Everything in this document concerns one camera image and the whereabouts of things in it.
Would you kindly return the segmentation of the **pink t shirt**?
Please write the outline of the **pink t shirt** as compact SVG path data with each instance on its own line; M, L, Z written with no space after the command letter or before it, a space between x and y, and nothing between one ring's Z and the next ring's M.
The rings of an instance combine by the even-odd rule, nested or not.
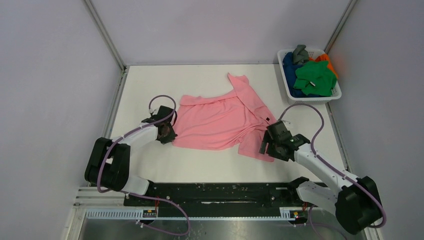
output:
M179 101L175 147L221 151L238 146L238 154L265 162L260 153L267 127L277 120L245 76L227 74L233 89L220 96L184 95Z

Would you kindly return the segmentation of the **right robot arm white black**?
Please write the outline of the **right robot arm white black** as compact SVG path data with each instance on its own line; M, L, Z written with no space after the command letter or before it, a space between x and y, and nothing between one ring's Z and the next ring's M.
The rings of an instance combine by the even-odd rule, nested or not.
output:
M279 120L267 126L259 153L285 162L293 161L312 172L324 186L306 177L291 181L297 197L333 214L345 231L356 235L376 221L387 220L376 183L331 165L315 149L314 141L292 135Z

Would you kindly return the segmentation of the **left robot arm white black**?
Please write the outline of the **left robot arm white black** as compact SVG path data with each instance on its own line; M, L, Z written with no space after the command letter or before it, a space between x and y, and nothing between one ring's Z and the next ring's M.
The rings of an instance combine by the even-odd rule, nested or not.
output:
M177 134L173 129L173 117L176 116L174 109L162 105L149 118L142 120L136 129L123 136L98 138L89 157L84 179L115 192L145 195L152 182L130 174L132 153L154 141L161 144L174 141Z

